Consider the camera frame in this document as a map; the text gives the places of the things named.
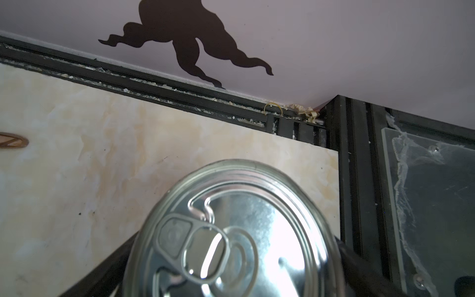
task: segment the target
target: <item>black metal rail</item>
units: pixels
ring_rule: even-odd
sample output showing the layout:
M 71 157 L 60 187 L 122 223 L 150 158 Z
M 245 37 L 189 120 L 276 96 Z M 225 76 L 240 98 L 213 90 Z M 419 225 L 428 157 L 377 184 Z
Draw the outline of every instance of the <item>black metal rail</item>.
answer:
M 326 147 L 295 111 L 0 36 L 0 63 Z
M 323 110 L 329 148 L 339 152 L 341 239 L 400 287 L 394 224 L 382 151 L 386 110 L 337 96 Z M 351 290 L 347 293 L 354 296 Z

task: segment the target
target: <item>wood shavings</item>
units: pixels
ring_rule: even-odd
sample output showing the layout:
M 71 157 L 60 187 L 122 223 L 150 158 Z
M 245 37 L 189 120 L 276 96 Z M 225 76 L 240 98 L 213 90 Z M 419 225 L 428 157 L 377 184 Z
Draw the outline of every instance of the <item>wood shavings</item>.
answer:
M 317 123 L 317 118 L 320 115 L 311 107 L 303 107 L 302 105 L 292 104 L 288 106 L 289 109 L 294 110 L 299 115 L 305 115 L 307 117 L 307 121 L 312 124 Z

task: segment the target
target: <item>can rim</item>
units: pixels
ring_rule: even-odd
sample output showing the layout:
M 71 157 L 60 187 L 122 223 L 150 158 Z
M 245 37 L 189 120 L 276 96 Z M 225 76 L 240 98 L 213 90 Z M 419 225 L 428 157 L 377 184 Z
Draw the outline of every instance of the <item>can rim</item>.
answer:
M 153 228 L 155 227 L 154 222 L 167 212 L 167 209 L 174 203 L 177 194 L 181 192 L 183 188 L 186 188 L 187 184 L 191 184 L 205 175 L 220 171 L 239 169 L 263 173 L 283 184 L 294 194 L 294 196 L 299 198 L 299 201 L 312 217 L 312 222 L 306 221 L 306 223 L 314 224 L 320 231 L 320 236 L 323 239 L 325 245 L 324 249 L 328 254 L 326 265 L 328 266 L 328 271 L 332 272 L 329 275 L 328 281 L 330 281 L 333 286 L 332 289 L 334 290 L 334 296 L 345 296 L 345 281 L 340 252 L 335 237 L 323 214 L 308 198 L 308 195 L 285 173 L 267 164 L 245 159 L 221 160 L 201 167 L 180 179 L 164 194 L 145 219 L 133 244 L 123 278 L 122 289 L 124 296 L 136 295 L 134 293 L 134 288 L 137 288 L 138 284 L 136 283 L 137 278 L 135 277 L 135 273 L 140 266 L 140 259 L 145 250 L 144 246 L 146 245 L 146 242 L 148 242 L 149 237 L 153 234 Z M 301 206 L 296 205 L 296 207 L 302 211 Z M 301 220 L 295 217 L 295 215 L 293 215 L 293 217 L 294 220 L 302 223 Z M 306 234 L 305 241 L 308 243 L 309 240 L 311 240 L 311 238 Z M 325 296 L 325 294 L 326 292 L 324 291 L 320 292 L 321 296 Z

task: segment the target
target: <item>lavender wall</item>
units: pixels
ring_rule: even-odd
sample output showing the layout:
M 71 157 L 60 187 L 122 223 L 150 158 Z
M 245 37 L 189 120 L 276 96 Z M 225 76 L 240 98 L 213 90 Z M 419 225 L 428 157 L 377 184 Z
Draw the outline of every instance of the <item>lavender wall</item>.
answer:
M 171 42 L 108 47 L 140 22 L 138 0 L 15 0 L 0 34 L 17 34 L 203 83 Z M 202 0 L 238 47 L 269 63 L 240 68 L 207 55 L 197 65 L 233 92 L 318 106 L 336 94 L 475 128 L 475 2 L 470 0 Z

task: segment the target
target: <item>debris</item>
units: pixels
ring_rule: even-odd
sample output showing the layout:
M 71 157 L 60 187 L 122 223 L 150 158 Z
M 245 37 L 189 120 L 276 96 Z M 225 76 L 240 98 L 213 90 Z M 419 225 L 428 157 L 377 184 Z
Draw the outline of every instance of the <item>debris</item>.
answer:
M 302 105 L 292 104 L 288 106 L 289 109 L 294 110 L 299 115 L 305 115 L 307 117 L 307 121 L 312 124 L 317 124 L 317 118 L 320 115 L 311 107 L 303 107 Z
M 254 126 L 258 126 L 258 127 L 264 127 L 264 123 L 256 121 L 254 119 L 247 120 L 247 119 L 243 119 L 243 118 L 238 118 L 237 120 L 241 123 L 246 123 L 246 124 L 250 124 L 250 125 L 254 125 Z
M 277 120 L 272 122 L 272 134 L 277 135 Z

